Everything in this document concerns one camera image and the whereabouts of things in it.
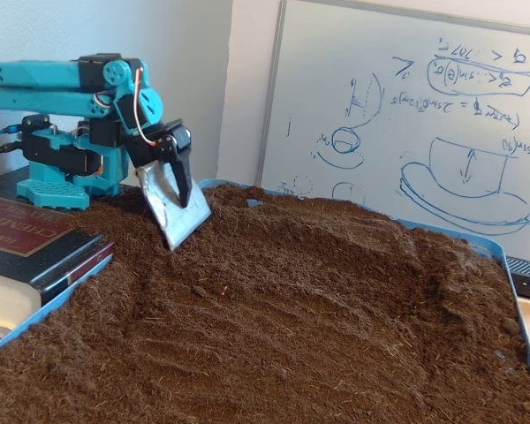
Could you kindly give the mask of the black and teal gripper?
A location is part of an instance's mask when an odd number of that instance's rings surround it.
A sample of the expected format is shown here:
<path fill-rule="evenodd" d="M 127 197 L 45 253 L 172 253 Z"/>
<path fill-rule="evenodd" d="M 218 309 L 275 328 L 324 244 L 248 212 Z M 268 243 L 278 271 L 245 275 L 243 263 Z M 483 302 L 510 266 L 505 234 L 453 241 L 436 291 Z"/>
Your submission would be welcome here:
<path fill-rule="evenodd" d="M 125 147 L 143 196 L 175 251 L 210 217 L 210 207 L 191 176 L 191 135 L 184 122 L 158 123 L 144 133 L 154 146 L 134 135 L 125 139 Z"/>

